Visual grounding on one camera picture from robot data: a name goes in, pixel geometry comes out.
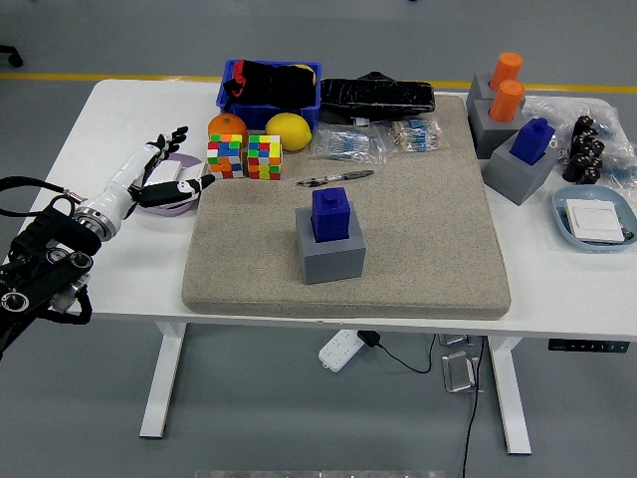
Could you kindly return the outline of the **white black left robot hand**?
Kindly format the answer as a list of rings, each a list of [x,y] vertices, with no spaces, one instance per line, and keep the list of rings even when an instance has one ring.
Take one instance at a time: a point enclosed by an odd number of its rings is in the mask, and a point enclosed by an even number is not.
[[[98,220],[118,223],[127,218],[135,206],[158,207],[180,204],[199,197],[205,188],[215,182],[213,174],[193,179],[181,179],[146,185],[153,170],[186,139],[187,126],[171,133],[161,133],[155,141],[147,142],[120,168],[99,196],[85,200],[76,210]]]

